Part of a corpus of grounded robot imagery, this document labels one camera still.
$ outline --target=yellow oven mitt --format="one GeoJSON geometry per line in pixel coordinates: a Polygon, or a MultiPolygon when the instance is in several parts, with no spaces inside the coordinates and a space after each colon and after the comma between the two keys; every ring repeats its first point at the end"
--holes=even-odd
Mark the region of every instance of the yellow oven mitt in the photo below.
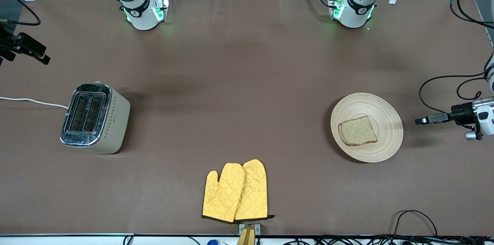
{"type": "Polygon", "coordinates": [[[237,163],[225,164],[221,178],[217,171],[210,171],[204,191],[203,218],[233,223],[244,182],[244,168],[237,163]]]}
{"type": "Polygon", "coordinates": [[[254,159],[244,163],[243,167],[245,187],[235,214],[235,223],[273,218],[274,215],[268,215],[268,187],[264,165],[254,159]]]}

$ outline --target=slice of bread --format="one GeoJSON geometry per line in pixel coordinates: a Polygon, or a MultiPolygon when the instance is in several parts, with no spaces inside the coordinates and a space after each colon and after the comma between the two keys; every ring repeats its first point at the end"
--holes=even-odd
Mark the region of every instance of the slice of bread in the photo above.
{"type": "Polygon", "coordinates": [[[367,143],[376,143],[377,138],[371,126],[368,116],[358,117],[353,120],[347,120],[338,125],[338,132],[341,141],[345,145],[363,145],[367,143]]]}

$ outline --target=brown table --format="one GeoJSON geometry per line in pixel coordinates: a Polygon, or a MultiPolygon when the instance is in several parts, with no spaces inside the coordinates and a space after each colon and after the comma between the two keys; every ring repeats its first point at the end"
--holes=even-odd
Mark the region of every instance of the brown table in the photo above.
{"type": "MultiPolygon", "coordinates": [[[[78,85],[101,80],[131,114],[121,152],[94,155],[62,145],[63,109],[2,101],[0,232],[236,232],[201,219],[205,177],[260,159],[276,215],[264,233],[390,233],[396,212],[417,209],[440,235],[491,235],[494,138],[413,123],[433,113],[418,99],[423,81],[482,70],[485,29],[452,16],[448,0],[387,1],[346,29],[318,0],[173,0],[173,23],[149,32],[114,0],[30,3],[42,25],[18,30],[52,59],[4,62],[1,95],[67,105],[78,85]],[[332,108],[354,92],[386,99],[403,120],[387,161],[351,161],[332,138],[332,108]]],[[[473,0],[464,7],[476,13],[473,0]]],[[[433,83],[424,98],[447,110],[462,102],[459,82],[433,83]]],[[[490,95],[479,81],[463,92],[479,88],[490,95]]],[[[400,228],[431,234],[415,215],[400,228]]]]}

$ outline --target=quilted fabric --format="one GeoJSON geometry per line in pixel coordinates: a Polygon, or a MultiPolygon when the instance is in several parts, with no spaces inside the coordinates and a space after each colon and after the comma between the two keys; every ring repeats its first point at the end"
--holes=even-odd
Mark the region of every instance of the quilted fabric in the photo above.
{"type": "Polygon", "coordinates": [[[267,176],[261,161],[254,159],[243,165],[245,187],[235,221],[254,221],[268,218],[267,176]]]}
{"type": "Polygon", "coordinates": [[[203,218],[233,223],[244,183],[245,172],[240,164],[225,164],[219,180],[217,171],[210,171],[204,191],[203,218]]]}

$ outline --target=silver toaster top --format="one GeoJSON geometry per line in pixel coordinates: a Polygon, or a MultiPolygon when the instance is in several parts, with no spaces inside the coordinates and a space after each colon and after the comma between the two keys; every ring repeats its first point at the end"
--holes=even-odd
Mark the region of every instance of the silver toaster top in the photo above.
{"type": "Polygon", "coordinates": [[[72,95],[60,140],[72,147],[91,147],[101,138],[110,108],[112,89],[104,84],[83,84],[72,95]]]}

